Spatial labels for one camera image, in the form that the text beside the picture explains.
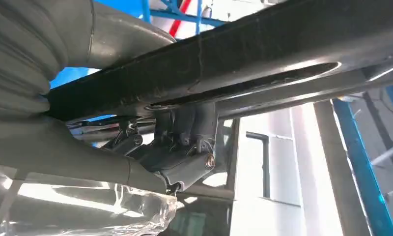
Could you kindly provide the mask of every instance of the wire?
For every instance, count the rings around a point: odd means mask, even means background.
[[[380,90],[379,91],[379,99],[377,99],[377,98],[371,98],[371,99],[374,100],[374,101],[378,101],[378,102],[382,103],[382,105],[393,115],[393,110],[388,106],[388,104],[384,100],[383,95],[384,95],[383,94],[383,90]],[[354,98],[364,99],[363,97],[356,96],[356,95],[347,95],[346,97],[354,97]]]
[[[383,104],[383,106],[385,106],[385,108],[388,109],[388,111],[390,113],[392,113],[392,115],[393,115],[393,110],[386,104],[385,100],[383,99],[383,91],[382,90],[379,91],[379,100]]]

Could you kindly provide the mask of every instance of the corrugated pipe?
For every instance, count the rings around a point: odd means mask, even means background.
[[[162,30],[91,0],[0,0],[0,165],[164,192],[133,159],[85,145],[39,115],[66,66],[105,68],[174,42]]]

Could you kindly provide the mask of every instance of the clear plastic film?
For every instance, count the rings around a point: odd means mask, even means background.
[[[0,167],[0,236],[157,235],[176,205],[175,197],[121,184]]]

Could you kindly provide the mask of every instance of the bolt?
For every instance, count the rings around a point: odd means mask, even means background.
[[[212,154],[209,154],[205,159],[205,167],[212,170],[215,167],[215,158]]]

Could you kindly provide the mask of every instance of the red pipe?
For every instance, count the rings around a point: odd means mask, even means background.
[[[189,7],[191,1],[192,0],[183,0],[183,2],[181,4],[181,7],[179,8],[179,11],[182,12],[182,13],[186,13],[186,11],[188,10],[188,7]],[[170,27],[170,30],[169,30],[169,34],[172,37],[176,36],[176,33],[178,32],[178,29],[179,29],[179,26],[181,25],[181,22],[182,21],[180,21],[180,20],[175,20],[173,22],[173,24],[172,24],[172,26]]]

